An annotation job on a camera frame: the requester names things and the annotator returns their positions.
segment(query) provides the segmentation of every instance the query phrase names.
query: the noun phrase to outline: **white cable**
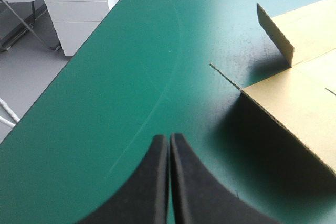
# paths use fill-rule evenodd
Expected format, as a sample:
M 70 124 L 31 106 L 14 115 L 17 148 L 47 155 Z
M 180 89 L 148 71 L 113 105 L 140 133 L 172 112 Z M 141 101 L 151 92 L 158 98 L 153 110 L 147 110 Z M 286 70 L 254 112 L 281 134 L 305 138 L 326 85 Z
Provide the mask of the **white cable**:
M 8 106 L 8 104 L 4 100 L 2 100 L 1 98 L 0 98 L 0 105 L 1 105 L 1 107 L 4 108 L 5 111 L 7 111 L 7 113 L 11 116 L 11 118 L 14 119 L 15 122 L 18 123 L 20 121 L 20 118 L 14 113 L 13 110 L 11 110 L 11 108 Z
M 4 119 L 0 116 L 0 122 L 2 122 L 3 124 L 6 124 L 7 126 L 11 127 L 11 128 L 14 128 L 15 127 L 15 124 L 10 122 L 9 120 L 7 119 Z

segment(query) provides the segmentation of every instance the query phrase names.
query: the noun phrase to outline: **cardboard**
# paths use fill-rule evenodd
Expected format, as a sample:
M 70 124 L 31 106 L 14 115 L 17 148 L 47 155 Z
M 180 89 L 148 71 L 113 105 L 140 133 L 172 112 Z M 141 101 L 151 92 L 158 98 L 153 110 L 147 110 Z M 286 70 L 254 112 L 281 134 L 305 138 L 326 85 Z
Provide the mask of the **cardboard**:
M 291 68 L 240 90 L 336 175 L 336 0 L 257 13 Z

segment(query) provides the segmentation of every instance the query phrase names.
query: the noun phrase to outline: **scratch mark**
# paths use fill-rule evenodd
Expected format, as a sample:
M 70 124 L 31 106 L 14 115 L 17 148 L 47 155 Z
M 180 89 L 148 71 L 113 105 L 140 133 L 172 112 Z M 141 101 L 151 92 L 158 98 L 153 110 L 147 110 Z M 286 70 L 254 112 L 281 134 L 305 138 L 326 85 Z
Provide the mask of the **scratch mark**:
M 173 80 L 173 77 L 176 74 L 177 71 L 177 67 L 179 65 L 179 61 L 180 61 L 180 56 L 181 56 L 181 38 L 182 38 L 182 33 L 181 33 L 181 20 L 177 14 L 177 10 L 174 6 L 174 3 L 169 0 L 174 8 L 175 14 L 176 14 L 176 18 L 177 18 L 177 24 L 178 24 L 178 43 L 179 43 L 179 48 L 177 50 L 177 56 L 175 58 L 175 62 L 174 62 L 174 67 L 173 70 L 169 76 L 168 82 L 166 83 L 162 93 L 160 94 L 160 97 L 158 98 L 158 100 L 156 101 L 155 105 L 153 106 L 151 112 L 148 114 L 148 116 L 146 117 L 146 119 L 143 121 L 142 125 L 140 126 L 140 128 L 138 129 L 138 131 L 135 133 L 134 137 L 131 139 L 131 141 L 128 143 L 128 145 L 126 146 L 126 148 L 123 150 L 123 152 L 119 155 L 119 157 L 117 158 L 117 160 L 114 162 L 114 164 L 111 166 L 111 168 L 109 169 L 109 171 L 107 172 L 105 179 L 107 179 L 111 173 L 113 172 L 113 169 L 115 168 L 115 166 L 118 164 L 118 162 L 120 161 L 121 157 L 126 153 L 126 151 L 129 149 L 129 147 L 132 145 L 132 143 L 135 141 L 135 139 L 137 139 L 137 137 L 139 136 L 139 134 L 142 132 L 142 130 L 146 127 L 146 125 L 148 124 L 149 120 L 151 119 L 151 117 L 153 116 L 154 112 L 156 111 L 156 109 L 158 108 L 158 106 L 160 105 L 160 103 L 162 102 L 163 98 L 166 96 L 166 94 L 168 93 L 169 87 L 171 85 L 171 82 Z

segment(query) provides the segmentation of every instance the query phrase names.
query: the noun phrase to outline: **green cutting mat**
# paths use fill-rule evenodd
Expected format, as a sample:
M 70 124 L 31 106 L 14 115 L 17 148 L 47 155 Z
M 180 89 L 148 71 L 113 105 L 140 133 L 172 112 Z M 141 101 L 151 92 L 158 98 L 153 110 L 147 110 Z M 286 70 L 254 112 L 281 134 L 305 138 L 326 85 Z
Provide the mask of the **green cutting mat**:
M 258 210 L 334 224 L 333 176 L 208 66 L 241 86 L 288 68 L 256 3 L 274 16 L 314 1 L 119 1 L 0 145 L 0 223 L 74 223 L 126 181 L 154 134 L 183 132 Z

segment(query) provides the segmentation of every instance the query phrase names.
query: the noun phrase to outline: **cardboard flap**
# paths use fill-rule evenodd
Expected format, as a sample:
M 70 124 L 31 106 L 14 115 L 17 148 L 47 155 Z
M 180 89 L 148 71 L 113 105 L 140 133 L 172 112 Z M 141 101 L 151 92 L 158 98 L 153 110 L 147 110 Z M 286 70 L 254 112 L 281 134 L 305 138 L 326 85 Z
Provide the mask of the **cardboard flap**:
M 242 89 L 336 174 L 336 97 L 300 71 L 287 69 Z
M 336 95 L 336 50 L 297 64 L 293 68 Z
M 259 4 L 257 4 L 257 13 L 259 24 L 291 65 L 294 47 Z
M 259 23 L 291 66 L 336 49 L 336 0 L 322 0 L 270 18 L 258 5 Z

